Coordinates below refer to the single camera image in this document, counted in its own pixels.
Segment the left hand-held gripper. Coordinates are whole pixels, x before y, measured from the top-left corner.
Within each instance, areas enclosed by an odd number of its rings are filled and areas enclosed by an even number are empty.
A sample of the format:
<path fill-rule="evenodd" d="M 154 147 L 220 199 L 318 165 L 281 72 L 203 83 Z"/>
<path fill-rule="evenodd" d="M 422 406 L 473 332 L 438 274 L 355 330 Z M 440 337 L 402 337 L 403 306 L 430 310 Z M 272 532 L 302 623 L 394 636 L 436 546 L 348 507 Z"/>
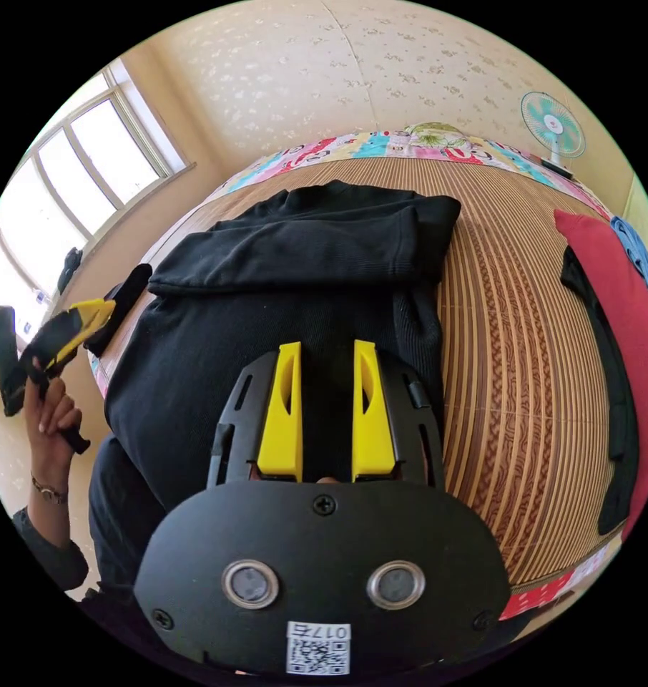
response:
<path fill-rule="evenodd" d="M 26 382 L 44 398 L 50 382 L 77 356 L 79 347 L 109 322 L 116 301 L 93 299 L 70 306 L 48 320 L 18 361 L 18 409 L 24 408 Z"/>

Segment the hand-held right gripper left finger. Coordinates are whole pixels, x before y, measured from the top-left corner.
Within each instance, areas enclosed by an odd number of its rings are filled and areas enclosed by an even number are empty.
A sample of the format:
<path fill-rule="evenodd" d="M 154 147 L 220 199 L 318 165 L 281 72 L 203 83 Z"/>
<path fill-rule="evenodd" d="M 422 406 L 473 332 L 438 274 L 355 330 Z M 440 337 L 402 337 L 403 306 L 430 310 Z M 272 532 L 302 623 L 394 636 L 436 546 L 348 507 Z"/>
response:
<path fill-rule="evenodd" d="M 281 345 L 257 455 L 257 468 L 264 478 L 303 479 L 301 381 L 301 343 Z"/>

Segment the person's left hand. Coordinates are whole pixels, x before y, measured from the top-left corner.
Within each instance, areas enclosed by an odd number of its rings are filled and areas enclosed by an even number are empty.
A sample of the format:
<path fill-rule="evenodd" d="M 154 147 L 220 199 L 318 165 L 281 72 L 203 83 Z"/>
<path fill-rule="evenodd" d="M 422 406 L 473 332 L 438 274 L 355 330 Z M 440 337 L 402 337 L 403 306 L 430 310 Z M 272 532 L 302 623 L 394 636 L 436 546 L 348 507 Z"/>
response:
<path fill-rule="evenodd" d="M 23 413 L 31 450 L 32 476 L 45 487 L 66 492 L 74 450 L 60 431 L 80 429 L 81 410 L 60 378 L 50 381 L 43 396 L 39 385 L 27 379 Z"/>

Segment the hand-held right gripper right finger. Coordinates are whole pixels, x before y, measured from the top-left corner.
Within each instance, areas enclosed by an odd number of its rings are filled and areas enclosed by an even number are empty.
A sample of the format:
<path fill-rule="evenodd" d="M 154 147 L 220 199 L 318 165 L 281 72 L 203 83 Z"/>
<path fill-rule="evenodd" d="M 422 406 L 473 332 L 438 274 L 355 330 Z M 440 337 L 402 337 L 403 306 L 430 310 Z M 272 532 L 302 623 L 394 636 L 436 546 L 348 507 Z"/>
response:
<path fill-rule="evenodd" d="M 381 368 L 375 344 L 355 340 L 351 477 L 354 482 L 383 479 L 396 466 Z"/>

